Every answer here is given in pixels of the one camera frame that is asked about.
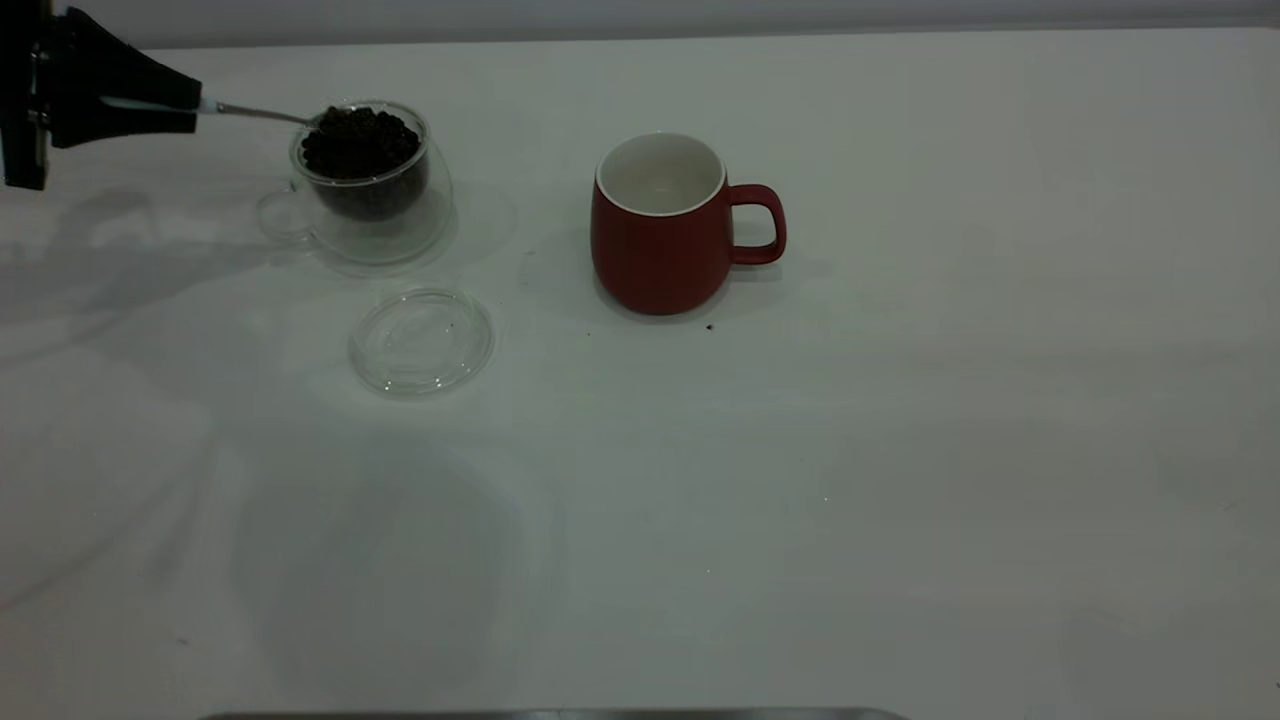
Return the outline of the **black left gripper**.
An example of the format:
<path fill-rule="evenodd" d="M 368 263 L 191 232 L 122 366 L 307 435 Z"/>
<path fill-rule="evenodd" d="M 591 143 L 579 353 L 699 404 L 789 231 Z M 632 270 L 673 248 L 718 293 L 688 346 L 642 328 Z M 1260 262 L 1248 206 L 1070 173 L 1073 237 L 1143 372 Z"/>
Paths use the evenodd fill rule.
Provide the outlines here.
<path fill-rule="evenodd" d="M 47 135 L 36 99 L 38 45 L 52 15 L 50 1 L 1 3 L 1 131 L 4 184 L 41 191 L 47 178 Z M 111 35 L 78 8 L 50 26 L 50 94 L 120 97 L 141 102 L 198 102 L 204 86 Z M 191 135 L 188 111 L 52 106 L 50 140 L 73 149 L 137 135 Z"/>

